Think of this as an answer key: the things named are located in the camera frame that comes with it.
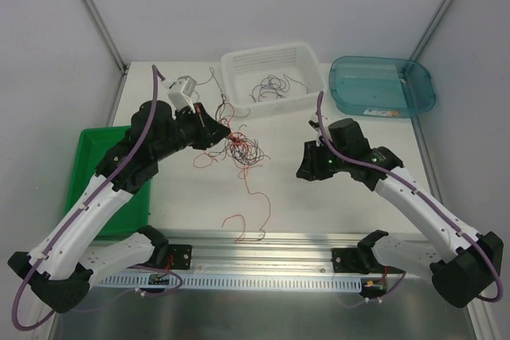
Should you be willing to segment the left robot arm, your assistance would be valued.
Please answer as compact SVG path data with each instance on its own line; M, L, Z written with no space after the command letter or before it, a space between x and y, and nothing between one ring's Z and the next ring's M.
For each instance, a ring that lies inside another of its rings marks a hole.
M10 268L53 311L72 310L103 279L132 266L164 269L169 244L146 225L100 251L93 242L108 221L159 172L159 162L191 147L209 149L230 129L196 103L173 111L161 100L147 101L131 118L124 137L110 148L75 205L30 252L15 252Z

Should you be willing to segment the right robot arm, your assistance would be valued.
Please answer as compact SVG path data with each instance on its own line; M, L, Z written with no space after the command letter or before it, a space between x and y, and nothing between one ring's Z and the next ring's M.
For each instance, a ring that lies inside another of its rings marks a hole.
M495 233L482 234L451 213L418 184L391 150L372 148L353 119L328 127L318 117L308 123L317 136L304 144L298 178L313 182L348 173L390 202L429 242L413 244L375 230L358 243L356 272L397 268L432 283L455 307L465 307L474 299L494 303L502 299L504 244Z

